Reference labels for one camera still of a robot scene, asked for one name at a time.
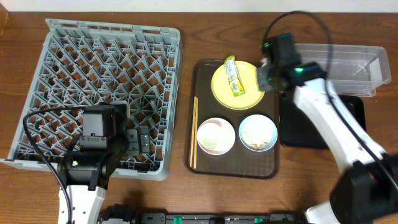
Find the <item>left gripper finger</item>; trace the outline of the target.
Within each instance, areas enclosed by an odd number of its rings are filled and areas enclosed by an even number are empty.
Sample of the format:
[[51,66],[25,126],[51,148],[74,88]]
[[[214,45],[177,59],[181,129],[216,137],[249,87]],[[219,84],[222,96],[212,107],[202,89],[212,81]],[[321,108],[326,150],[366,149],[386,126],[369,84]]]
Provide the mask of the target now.
[[129,141],[129,147],[126,151],[128,157],[134,157],[139,155],[139,141],[138,133],[136,129],[127,129],[126,136]]
[[139,127],[139,144],[141,154],[150,153],[149,128],[147,126]]

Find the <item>green snack wrapper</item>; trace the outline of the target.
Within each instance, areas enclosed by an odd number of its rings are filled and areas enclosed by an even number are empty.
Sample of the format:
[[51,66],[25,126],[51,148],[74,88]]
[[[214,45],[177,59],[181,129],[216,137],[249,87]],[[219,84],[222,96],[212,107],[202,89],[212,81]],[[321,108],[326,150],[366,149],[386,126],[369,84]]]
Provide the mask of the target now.
[[241,83],[238,67],[235,62],[235,56],[230,55],[227,57],[223,66],[226,70],[227,80],[233,92],[233,96],[237,97],[245,94],[246,91]]

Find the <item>light blue bowl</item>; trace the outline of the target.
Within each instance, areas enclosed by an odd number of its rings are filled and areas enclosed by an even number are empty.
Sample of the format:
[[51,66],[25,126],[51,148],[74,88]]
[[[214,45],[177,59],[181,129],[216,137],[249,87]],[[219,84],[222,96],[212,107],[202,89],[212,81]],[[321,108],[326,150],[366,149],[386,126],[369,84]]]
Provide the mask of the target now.
[[[261,150],[261,151],[252,150],[252,149],[248,148],[243,143],[243,140],[241,139],[241,133],[243,131],[257,131],[260,133],[269,133],[271,135],[270,143],[264,150]],[[277,138],[278,138],[278,130],[277,130],[275,122],[273,122],[273,120],[271,120],[267,116],[264,116],[261,114],[253,114],[253,115],[250,115],[250,116],[244,118],[242,120],[241,124],[239,125],[238,134],[239,134],[239,138],[240,138],[241,142],[243,143],[243,145],[246,148],[248,148],[249,150],[254,151],[254,152],[264,152],[264,151],[270,150],[272,147],[274,147],[276,145]]]

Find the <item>pale green cup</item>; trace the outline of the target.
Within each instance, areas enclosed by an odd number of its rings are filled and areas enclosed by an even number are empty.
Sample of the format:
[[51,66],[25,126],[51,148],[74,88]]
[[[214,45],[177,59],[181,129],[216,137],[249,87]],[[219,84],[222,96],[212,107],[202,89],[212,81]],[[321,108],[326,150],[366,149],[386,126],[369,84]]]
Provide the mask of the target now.
[[215,123],[202,124],[197,132],[197,140],[203,147],[213,149],[220,142],[220,130],[221,127]]

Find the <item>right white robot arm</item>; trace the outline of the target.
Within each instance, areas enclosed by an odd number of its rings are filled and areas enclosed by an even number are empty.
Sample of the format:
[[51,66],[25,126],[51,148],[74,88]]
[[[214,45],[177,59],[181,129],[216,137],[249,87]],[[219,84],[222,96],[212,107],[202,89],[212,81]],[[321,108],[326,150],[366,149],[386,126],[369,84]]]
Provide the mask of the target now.
[[371,223],[397,213],[397,156],[358,124],[316,62],[263,58],[263,90],[290,93],[332,152],[341,177],[328,201],[308,208],[308,223]]

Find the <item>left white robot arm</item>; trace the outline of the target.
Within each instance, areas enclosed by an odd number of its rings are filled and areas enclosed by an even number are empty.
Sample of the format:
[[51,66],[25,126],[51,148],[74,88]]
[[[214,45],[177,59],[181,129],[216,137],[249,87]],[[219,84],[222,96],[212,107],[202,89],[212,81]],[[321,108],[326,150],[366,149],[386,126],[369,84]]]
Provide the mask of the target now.
[[125,101],[83,108],[82,133],[57,165],[67,193],[59,198],[59,223],[96,223],[109,178],[121,159],[148,152],[148,134],[129,129],[130,118]]

